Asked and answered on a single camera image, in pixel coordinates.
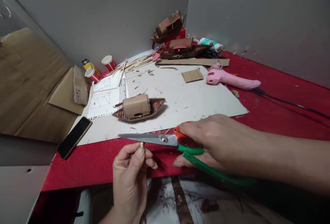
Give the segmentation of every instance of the hot glue gun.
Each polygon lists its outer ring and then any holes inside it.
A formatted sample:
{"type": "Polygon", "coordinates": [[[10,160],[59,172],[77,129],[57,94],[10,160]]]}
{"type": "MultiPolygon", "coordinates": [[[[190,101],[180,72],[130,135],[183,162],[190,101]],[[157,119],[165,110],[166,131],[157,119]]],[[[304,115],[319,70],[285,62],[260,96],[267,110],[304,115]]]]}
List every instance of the hot glue gun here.
{"type": "Polygon", "coordinates": [[[216,85],[219,82],[240,88],[242,90],[252,90],[253,88],[261,85],[261,82],[258,80],[253,81],[244,79],[227,73],[222,69],[222,64],[220,62],[216,62],[209,70],[206,77],[206,83],[216,85]]]}

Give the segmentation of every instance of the model ship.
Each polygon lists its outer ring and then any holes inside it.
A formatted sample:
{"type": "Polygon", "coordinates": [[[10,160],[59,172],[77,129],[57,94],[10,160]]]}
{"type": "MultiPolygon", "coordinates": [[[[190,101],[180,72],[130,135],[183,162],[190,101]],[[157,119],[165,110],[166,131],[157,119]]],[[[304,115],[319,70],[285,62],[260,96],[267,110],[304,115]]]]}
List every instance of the model ship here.
{"type": "Polygon", "coordinates": [[[149,98],[146,94],[125,98],[123,107],[112,115],[129,122],[150,118],[159,112],[165,101],[164,98],[149,98]]]}
{"type": "Polygon", "coordinates": [[[162,59],[183,59],[198,57],[211,45],[193,45],[194,38],[172,40],[169,48],[161,53],[162,59]]]}
{"type": "Polygon", "coordinates": [[[152,49],[155,48],[155,43],[161,44],[179,33],[184,20],[184,15],[181,16],[180,11],[176,11],[171,15],[171,17],[166,18],[163,22],[161,22],[156,27],[156,30],[154,31],[154,37],[151,39],[153,41],[152,49]]]}

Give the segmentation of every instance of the orange scissor handle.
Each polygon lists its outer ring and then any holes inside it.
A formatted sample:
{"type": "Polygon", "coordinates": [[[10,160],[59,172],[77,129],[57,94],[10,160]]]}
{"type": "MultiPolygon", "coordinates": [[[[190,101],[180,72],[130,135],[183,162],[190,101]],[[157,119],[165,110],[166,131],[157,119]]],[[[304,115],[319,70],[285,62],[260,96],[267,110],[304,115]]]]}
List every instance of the orange scissor handle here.
{"type": "Polygon", "coordinates": [[[180,138],[184,138],[187,139],[189,138],[188,136],[184,135],[183,133],[180,132],[180,125],[176,126],[174,129],[174,134],[176,136],[176,138],[180,139],[180,138]]]}

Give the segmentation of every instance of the bundle of sticks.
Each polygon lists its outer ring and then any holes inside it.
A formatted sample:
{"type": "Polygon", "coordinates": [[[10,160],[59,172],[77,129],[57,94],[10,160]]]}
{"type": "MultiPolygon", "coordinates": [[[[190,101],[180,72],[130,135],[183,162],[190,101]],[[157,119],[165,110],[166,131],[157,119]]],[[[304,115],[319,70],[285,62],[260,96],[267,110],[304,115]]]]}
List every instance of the bundle of sticks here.
{"type": "Polygon", "coordinates": [[[114,71],[110,72],[109,74],[107,74],[106,76],[112,75],[114,76],[114,74],[117,71],[122,71],[123,73],[127,73],[127,72],[132,72],[135,69],[138,69],[140,67],[143,67],[145,65],[148,65],[150,63],[153,63],[152,57],[156,54],[156,51],[145,55],[145,56],[141,56],[141,57],[137,57],[129,62],[125,61],[124,64],[122,64],[121,66],[117,67],[114,71]]]}

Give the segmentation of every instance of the smartphone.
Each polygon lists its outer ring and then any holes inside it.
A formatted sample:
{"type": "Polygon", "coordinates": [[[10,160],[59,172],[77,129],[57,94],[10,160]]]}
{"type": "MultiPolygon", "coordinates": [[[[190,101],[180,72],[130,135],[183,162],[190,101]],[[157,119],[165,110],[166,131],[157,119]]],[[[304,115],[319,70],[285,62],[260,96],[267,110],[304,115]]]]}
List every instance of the smartphone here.
{"type": "Polygon", "coordinates": [[[86,117],[82,117],[80,119],[80,121],[71,130],[64,141],[58,146],[57,151],[62,159],[66,160],[70,156],[73,149],[76,147],[78,142],[81,140],[91,125],[92,121],[88,120],[86,117]]]}

